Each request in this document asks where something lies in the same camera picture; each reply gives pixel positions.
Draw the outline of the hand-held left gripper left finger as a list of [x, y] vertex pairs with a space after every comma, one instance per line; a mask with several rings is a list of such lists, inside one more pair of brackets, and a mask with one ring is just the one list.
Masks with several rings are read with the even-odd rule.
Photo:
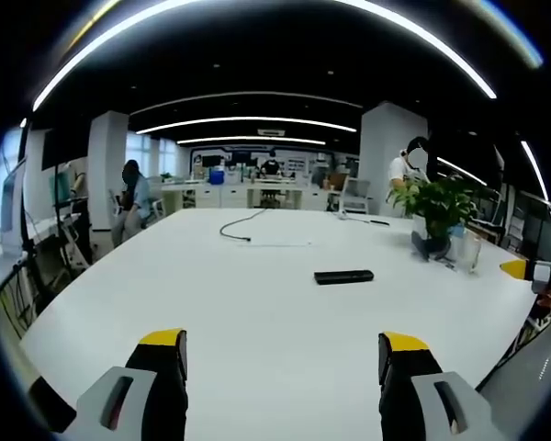
[[64, 440], [183, 440], [186, 330], [150, 333], [123, 367], [112, 367], [76, 403]]

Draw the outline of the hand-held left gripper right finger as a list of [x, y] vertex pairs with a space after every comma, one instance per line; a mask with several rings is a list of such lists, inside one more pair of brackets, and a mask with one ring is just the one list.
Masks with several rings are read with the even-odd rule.
[[385, 440], [504, 440], [489, 403], [446, 372], [422, 340], [378, 335], [378, 410]]

